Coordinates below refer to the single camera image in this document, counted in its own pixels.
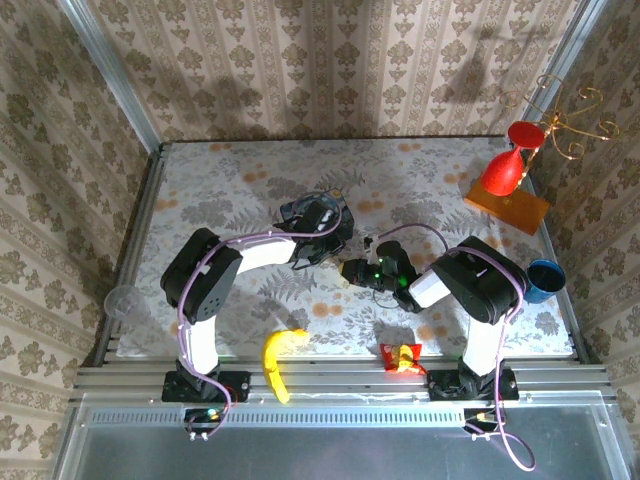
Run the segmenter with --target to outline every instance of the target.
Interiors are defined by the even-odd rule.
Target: red snack bag
[[[384,369],[387,372],[422,373],[424,375],[427,373],[424,367],[418,363],[422,345],[388,345],[381,343],[380,351],[384,360]]]

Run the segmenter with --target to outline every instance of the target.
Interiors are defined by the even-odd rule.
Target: table surface
[[[304,328],[302,357],[371,357],[379,343],[421,343],[423,355],[456,356],[465,346],[469,316],[449,296],[419,314],[385,309],[371,291],[340,276],[340,260],[364,256],[363,238],[410,222],[438,228],[449,245],[476,235],[520,266],[548,258],[540,233],[531,237],[463,201],[487,163],[508,149],[502,138],[440,138],[180,143],[163,155],[158,193],[136,285],[153,321],[124,329],[119,356],[177,353],[176,313],[160,277],[191,234],[208,227],[222,238],[268,229],[279,207],[310,191],[341,189],[355,218],[354,238],[338,258],[293,271],[268,266],[236,278],[217,319],[223,356],[260,358],[267,335]],[[443,247],[431,233],[408,228],[393,237],[418,271]],[[393,305],[379,295],[382,306]],[[510,327],[508,357],[573,354],[558,302],[528,305]]]

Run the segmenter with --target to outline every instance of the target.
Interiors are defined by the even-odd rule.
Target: cable
[[[335,224],[331,226],[331,228],[329,228],[328,230],[323,230],[318,233],[296,233],[296,232],[274,233],[273,231],[269,230],[267,232],[241,235],[239,237],[223,240],[220,243],[218,243],[215,247],[213,247],[211,250],[209,250],[207,254],[202,258],[202,260],[198,262],[198,265],[193,270],[193,273],[187,280],[184,286],[184,289],[182,290],[182,294],[180,295],[180,300],[178,301],[178,344],[180,346],[180,357],[182,359],[182,364],[191,375],[216,387],[220,392],[222,392],[225,398],[224,414],[220,417],[220,422],[218,423],[218,425],[213,430],[211,430],[211,432],[209,433],[209,436],[217,432],[218,429],[223,425],[227,417],[226,412],[231,407],[232,402],[231,402],[231,395],[229,394],[229,390],[227,390],[224,387],[224,385],[222,385],[220,382],[212,378],[209,378],[206,375],[203,375],[200,372],[196,371],[193,365],[193,362],[189,359],[189,355],[187,354],[186,335],[187,335],[187,331],[190,328],[190,324],[186,321],[186,318],[184,316],[184,305],[187,301],[187,296],[189,295],[189,291],[191,290],[191,287],[196,281],[196,278],[198,277],[202,267],[207,265],[207,263],[209,263],[209,260],[213,258],[213,256],[218,252],[218,250],[220,250],[222,247],[226,245],[243,243],[243,242],[246,243],[246,242],[251,242],[255,240],[263,240],[267,238],[283,238],[283,239],[316,238],[316,237],[324,237],[326,235],[331,234],[334,230],[336,230],[340,226],[340,223],[342,222],[342,208],[340,207],[338,202],[333,198],[331,198],[329,195],[325,195],[325,196],[326,198],[330,199],[331,202],[333,202],[334,206],[337,208],[337,213],[338,213],[338,219],[336,220]]]
[[[504,432],[504,434],[502,432],[485,432],[484,430],[476,427],[471,423],[465,423],[465,427],[470,430],[473,430],[480,437],[491,438],[497,435],[504,435],[503,438],[510,438],[512,440],[515,440],[517,443],[522,445],[522,447],[524,447],[524,449],[529,454],[529,458],[531,458],[531,465],[532,465],[531,470],[525,470],[525,471],[530,472],[530,471],[533,471],[533,469],[535,468],[536,458],[533,454],[533,451],[531,450],[531,447],[529,447],[529,445],[527,445],[527,443],[524,440],[522,440],[522,438],[520,438],[519,436],[514,435],[513,433],[508,433],[508,432]]]
[[[496,354],[496,371],[495,371],[495,378],[493,380],[493,383],[494,383],[493,393],[494,393],[495,404],[496,404],[496,420],[498,422],[499,432],[494,432],[494,434],[496,435],[499,434],[502,437],[504,448],[509,454],[509,457],[511,457],[511,460],[513,461],[513,463],[515,463],[518,468],[520,468],[521,470],[524,470],[525,472],[532,472],[536,467],[536,459],[535,459],[535,456],[533,455],[533,452],[531,451],[531,448],[529,448],[529,446],[516,435],[512,435],[504,431],[504,426],[502,425],[502,414],[500,412],[500,407],[499,407],[500,405],[499,403],[500,402],[500,363],[502,361],[501,356],[502,356],[502,349],[504,347],[504,342],[506,339],[507,325],[511,323],[511,320],[513,319],[513,317],[515,317],[516,314],[520,311],[520,308],[522,307],[522,302],[524,300],[523,298],[524,288],[526,287],[521,285],[518,282],[518,280],[505,267],[500,265],[497,261],[495,261],[493,258],[486,255],[485,253],[475,250],[473,248],[468,248],[468,247],[454,247],[451,250],[448,250],[447,254],[456,253],[456,252],[468,253],[470,255],[474,255],[484,260],[485,262],[487,262],[489,265],[491,265],[496,270],[498,270],[507,280],[509,280],[514,290],[516,291],[516,295],[518,296],[518,302],[515,308],[513,308],[511,313],[509,313],[507,317],[504,319],[504,323],[502,325],[502,331],[500,332],[500,341],[498,342],[498,351]],[[516,457],[516,455],[513,453],[513,450],[511,449],[511,445],[509,445],[509,440],[508,440],[509,438],[516,439],[518,443],[522,444],[526,448],[527,452],[529,452],[529,455],[531,457],[530,465],[523,464],[518,459],[518,457]]]
[[[400,225],[399,227],[396,228],[392,228],[391,230],[389,230],[388,232],[384,232],[380,235],[378,235],[378,238],[384,238],[388,235],[391,235],[392,233],[396,233],[398,230],[402,230],[403,228],[409,228],[409,227],[422,227],[422,228],[426,228],[427,230],[435,233],[438,238],[440,239],[440,241],[442,242],[442,245],[444,245],[444,249],[445,251],[449,250],[449,245],[447,244],[447,241],[444,239],[444,236],[435,228],[433,228],[431,225],[427,225],[426,223],[405,223],[404,225]]]

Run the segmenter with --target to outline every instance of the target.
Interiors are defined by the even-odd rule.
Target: damask wallpaper
[[[640,3],[611,1],[566,78],[563,108],[581,104],[577,88],[605,101],[581,127],[599,120],[622,129],[612,142],[585,142],[580,161],[547,148],[534,177],[553,203],[547,218],[583,334],[608,365],[618,401],[640,450]],[[584,137],[563,139],[584,141]]]
[[[502,134],[579,0],[90,0],[164,141]]]
[[[146,153],[54,1],[0,1],[0,478],[45,478]]]

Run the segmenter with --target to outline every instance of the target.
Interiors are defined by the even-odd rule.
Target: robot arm
[[[266,265],[288,263],[295,248],[296,242],[283,238],[270,238],[240,244],[239,247],[234,249],[240,255],[236,275]],[[218,262],[213,262],[210,269],[219,267],[220,264]],[[224,290],[220,288],[222,282],[217,284],[218,288],[214,288],[214,294],[207,296],[203,300],[202,304],[204,306],[201,307],[203,316],[211,316],[193,323],[186,333],[188,360],[194,369],[203,375],[208,374],[218,366],[218,353],[215,344],[216,315],[225,303],[234,278],[235,275],[225,282]]]
[[[319,264],[353,235],[353,216],[339,190],[304,197],[280,210],[284,221],[270,232],[229,244],[207,228],[197,230],[162,275],[171,306],[177,308],[185,295],[182,314],[189,325],[178,325],[183,352],[177,369],[203,400],[216,392],[193,374],[214,378],[218,373],[216,316],[236,276],[266,265],[295,262],[293,268],[300,269]]]
[[[458,248],[490,257],[526,290],[522,269],[474,236],[438,258],[423,275],[416,274],[396,241],[377,247],[377,264],[366,260],[345,262],[342,275],[355,285],[392,291],[399,306],[414,313],[452,294],[471,317],[467,346],[459,364],[460,382],[469,396],[477,396],[486,391],[493,378],[504,320],[518,303],[518,296],[503,273]]]

